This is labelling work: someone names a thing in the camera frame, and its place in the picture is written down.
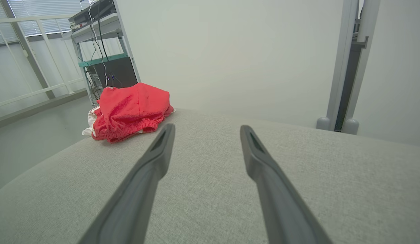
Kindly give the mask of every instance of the gray fabric surface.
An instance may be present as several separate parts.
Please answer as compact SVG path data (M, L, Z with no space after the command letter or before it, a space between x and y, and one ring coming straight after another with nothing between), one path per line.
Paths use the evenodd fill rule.
M239 139L252 126L335 243L420 243L420 148L181 110L146 243L267 243ZM84 139L0 190L0 243L76 243L157 133Z

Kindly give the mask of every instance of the white cable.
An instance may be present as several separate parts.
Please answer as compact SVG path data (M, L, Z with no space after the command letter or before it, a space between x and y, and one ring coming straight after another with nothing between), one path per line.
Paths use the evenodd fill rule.
M97 34L95 33L95 31L94 31L94 21L92 20L92 17L91 17L91 7L92 7L92 4L93 3L91 3L90 5L89 5L89 10L88 10L88 14L89 14L89 18L91 19L91 30L92 30L92 32L94 33L94 37L95 37L95 41L96 42L98 42L98 40L97 40ZM104 66L104 76L106 77L106 87L108 87L108 75L106 74L106 65L104 65L104 61L103 61L103 53L101 52L101 50L100 50L100 53L101 53L101 63L103 64L103 66Z

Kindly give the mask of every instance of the green shelf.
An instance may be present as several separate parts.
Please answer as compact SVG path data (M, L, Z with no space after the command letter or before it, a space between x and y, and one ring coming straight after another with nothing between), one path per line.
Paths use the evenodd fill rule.
M116 54L116 55L112 55L112 56L109 56L109 57L103 57L103 62L107 62L107 61L111 61L111 60L117 60L117 59L124 58L124 57L127 57L127 54ZM79 67L83 68L83 67L96 65L96 64L99 64L99 63L102 63L101 59L89 60L89 61L86 61L86 62L80 62Z

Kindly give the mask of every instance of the electronic device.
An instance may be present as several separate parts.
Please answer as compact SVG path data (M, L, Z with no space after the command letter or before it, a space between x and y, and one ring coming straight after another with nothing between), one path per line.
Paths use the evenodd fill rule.
M69 18L70 22L74 22L75 25L86 22L91 23L91 18L89 17L89 7L75 14L73 17ZM91 16L94 20L103 18L109 14L116 13L114 0L98 0L93 3L91 6Z
M133 86L137 83L130 57L106 61L104 62L104 65L106 65L108 86L125 88ZM106 88L104 65L103 63L98 63L88 67L91 80L95 82L95 86L98 86L99 88Z

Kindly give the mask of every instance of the white wall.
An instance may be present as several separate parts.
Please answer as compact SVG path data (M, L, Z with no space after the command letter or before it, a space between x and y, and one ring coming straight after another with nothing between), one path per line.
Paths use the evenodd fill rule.
M117 38L103 40L107 54L121 54L122 49ZM47 45L44 40L30 42L31 48L35 52L35 56L41 66L41 70L46 76L47 82L50 85L58 85L63 83L60 72L66 81L79 79L82 77L81 71L78 67L80 62L74 51L74 45L71 40L61 41L60 39L51 39L50 44L53 47L53 51L56 53L59 65L59 71L53 62L52 56L47 49ZM97 52L94 54L93 59L101 58L100 51L97 47ZM21 74L14 62L8 48L6 46L0 46L0 102L30 93L25 80L26 79L32 90L37 91L42 89L33 69L27 58L23 55L23 49L20 45L10 45L13 55L16 57L17 62L22 68L23 74ZM91 60L94 46L91 42L82 44L83 59ZM85 88L86 84L84 81L77 82L71 85L72 90L76 91ZM56 97L67 94L67 88L61 87L53 90ZM0 107L0 117L7 114L19 111L21 109L36 105L40 102L47 101L48 98L45 93L41 93L32 97L28 97L17 102L12 102Z
M354 119L359 136L420 145L420 0L382 0Z
M340 0L117 0L142 82L177 108L315 127L326 116Z

